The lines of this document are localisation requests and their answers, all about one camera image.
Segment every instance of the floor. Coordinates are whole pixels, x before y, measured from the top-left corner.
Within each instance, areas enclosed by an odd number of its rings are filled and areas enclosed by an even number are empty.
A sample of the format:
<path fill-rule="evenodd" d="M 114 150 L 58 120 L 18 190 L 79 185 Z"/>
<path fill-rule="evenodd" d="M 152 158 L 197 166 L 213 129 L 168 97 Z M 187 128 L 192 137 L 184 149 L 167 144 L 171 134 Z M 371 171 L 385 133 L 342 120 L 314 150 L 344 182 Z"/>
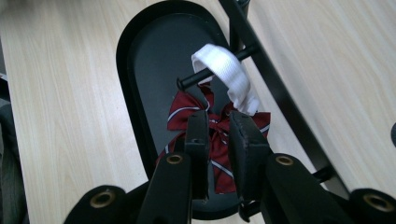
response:
<path fill-rule="evenodd" d="M 6 74 L 6 66 L 4 64 L 4 57 L 3 57 L 3 49 L 2 49 L 2 45 L 1 45 L 1 38 L 0 38 L 0 73 L 1 74 Z M 3 105 L 7 105 L 7 104 L 9 104 L 9 102 L 0 99 L 0 107 L 2 107 Z"/>

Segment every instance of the black metal frame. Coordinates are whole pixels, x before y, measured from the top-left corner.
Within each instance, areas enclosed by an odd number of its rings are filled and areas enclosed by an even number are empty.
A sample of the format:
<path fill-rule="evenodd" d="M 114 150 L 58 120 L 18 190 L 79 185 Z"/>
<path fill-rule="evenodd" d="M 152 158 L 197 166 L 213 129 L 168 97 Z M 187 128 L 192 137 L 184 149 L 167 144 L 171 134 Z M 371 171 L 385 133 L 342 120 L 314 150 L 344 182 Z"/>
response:
<path fill-rule="evenodd" d="M 8 83 L 0 78 L 0 99 L 11 101 L 9 97 Z"/>
<path fill-rule="evenodd" d="M 268 89 L 276 100 L 282 114 L 305 150 L 307 156 L 312 161 L 314 167 L 322 173 L 325 171 L 327 172 L 326 176 L 329 177 L 329 179 L 326 182 L 326 187 L 331 192 L 346 198 L 348 195 L 347 187 L 341 180 L 339 174 L 337 174 L 333 168 L 323 150 L 323 147 L 312 133 L 302 113 L 289 94 L 282 78 L 273 66 L 271 59 L 250 26 L 245 14 L 247 7 L 242 9 L 236 1 L 219 1 L 230 19 L 232 30 L 235 31 L 242 43 L 246 46 L 244 49 L 236 53 L 236 58 L 240 61 L 247 57 L 252 58 L 256 67 L 262 74 L 262 79 L 268 86 Z M 180 90 L 184 91 L 188 87 L 210 77 L 211 75 L 211 72 L 206 69 L 192 76 L 179 79 L 177 81 L 177 86 Z"/>
<path fill-rule="evenodd" d="M 246 46 L 236 57 L 239 60 L 252 57 L 318 170 L 310 174 L 296 158 L 274 154 L 251 117 L 233 112 L 229 158 L 237 195 L 243 201 L 240 217 L 249 221 L 249 217 L 262 212 L 265 223 L 395 223 L 396 200 L 392 197 L 374 189 L 348 193 L 248 24 L 244 11 L 236 1 L 219 1 L 230 18 L 232 49 Z M 204 70 L 178 79 L 177 85 L 184 91 L 210 75 L 210 71 Z M 92 189 L 65 223 L 190 223 L 191 200 L 207 200 L 207 136 L 207 114 L 197 112 L 189 118 L 185 143 L 177 144 L 176 152 L 161 158 L 149 182 L 129 193 L 112 186 Z M 329 191 L 320 183 L 326 183 Z"/>
<path fill-rule="evenodd" d="M 296 158 L 273 153 L 251 117 L 233 111 L 230 122 L 229 158 L 243 220 L 262 212 L 265 223 L 275 224 L 396 222 L 392 197 L 374 189 L 354 190 L 349 200 L 332 194 Z M 208 130 L 206 112 L 193 114 L 185 143 L 161 158 L 148 183 L 127 194 L 114 186 L 92 189 L 65 223 L 190 223 L 191 200 L 207 195 Z"/>

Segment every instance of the wood grain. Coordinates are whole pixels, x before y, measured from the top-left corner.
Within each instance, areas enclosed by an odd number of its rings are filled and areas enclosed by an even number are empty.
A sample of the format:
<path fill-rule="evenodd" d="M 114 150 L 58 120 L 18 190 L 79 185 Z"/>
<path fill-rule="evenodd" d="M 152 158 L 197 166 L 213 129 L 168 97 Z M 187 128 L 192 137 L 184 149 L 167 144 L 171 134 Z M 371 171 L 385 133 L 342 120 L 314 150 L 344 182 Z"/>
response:
<path fill-rule="evenodd" d="M 156 0 L 8 1 L 0 35 L 32 223 L 62 223 L 89 189 L 147 180 L 118 80 L 127 22 Z M 206 7 L 228 34 L 217 1 Z M 252 1 L 249 19 L 349 189 L 396 197 L 394 1 Z M 251 61 L 274 151 L 314 171 Z M 261 215 L 254 217 L 261 223 Z M 232 216 L 219 223 L 242 223 Z"/>
<path fill-rule="evenodd" d="M 347 187 L 395 197 L 396 2 L 252 1 L 250 8 L 261 42 Z M 273 107 L 263 83 L 253 83 L 262 104 Z"/>

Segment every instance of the black rod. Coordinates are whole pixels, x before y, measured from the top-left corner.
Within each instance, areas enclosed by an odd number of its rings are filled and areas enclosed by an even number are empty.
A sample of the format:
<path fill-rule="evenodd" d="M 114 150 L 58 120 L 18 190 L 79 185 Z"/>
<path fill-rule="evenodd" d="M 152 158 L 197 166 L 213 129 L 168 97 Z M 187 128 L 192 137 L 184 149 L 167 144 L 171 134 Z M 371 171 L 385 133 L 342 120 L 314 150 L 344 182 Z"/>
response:
<path fill-rule="evenodd" d="M 251 45 L 251 46 L 248 46 L 248 47 L 240 50 L 239 52 L 237 52 L 235 54 L 235 57 L 239 61 L 243 61 L 246 58 L 253 55 L 255 52 L 257 52 L 256 46 Z M 208 68 L 206 68 L 202 71 L 197 72 L 196 74 L 193 74 L 189 77 L 185 77 L 181 80 L 180 80 L 180 78 L 177 78 L 177 87 L 180 91 L 185 91 L 189 87 L 191 87 L 191 86 L 197 84 L 198 82 L 204 80 L 205 78 L 211 77 L 211 76 L 213 76 L 212 71 L 210 71 Z"/>

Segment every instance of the fabric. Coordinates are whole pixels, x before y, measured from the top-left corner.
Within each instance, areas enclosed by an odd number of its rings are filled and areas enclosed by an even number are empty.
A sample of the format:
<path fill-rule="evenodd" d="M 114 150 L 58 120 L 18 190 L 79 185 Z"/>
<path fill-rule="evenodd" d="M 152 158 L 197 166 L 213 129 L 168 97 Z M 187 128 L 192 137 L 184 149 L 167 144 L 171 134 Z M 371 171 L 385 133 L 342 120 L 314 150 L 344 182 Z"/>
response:
<path fill-rule="evenodd" d="M 223 107 L 219 115 L 212 113 L 211 108 L 214 103 L 213 92 L 210 90 L 208 83 L 200 85 L 199 87 L 206 98 L 207 106 L 204 106 L 192 95 L 179 91 L 169 111 L 167 129 L 170 131 L 186 131 L 189 116 L 198 110 L 206 110 L 209 117 L 209 157 L 215 176 L 215 192 L 235 192 L 233 172 L 231 169 L 231 164 L 228 160 L 228 133 L 230 127 L 229 115 L 231 111 L 235 110 L 235 108 L 233 107 L 232 103 L 229 103 Z M 269 130 L 270 114 L 263 112 L 256 113 L 252 118 L 262 131 L 263 136 L 266 136 Z M 176 136 L 165 147 L 159 158 L 161 158 L 166 153 L 173 152 L 175 150 L 177 139 L 184 137 L 185 132 L 182 132 Z"/>
<path fill-rule="evenodd" d="M 195 73 L 208 68 L 229 88 L 227 94 L 234 108 L 250 116 L 256 113 L 260 102 L 250 87 L 244 67 L 230 51 L 207 44 L 195 52 L 191 60 Z M 209 77 L 200 84 L 211 79 L 212 77 Z"/>
<path fill-rule="evenodd" d="M 29 223 L 11 105 L 0 108 L 0 223 Z"/>

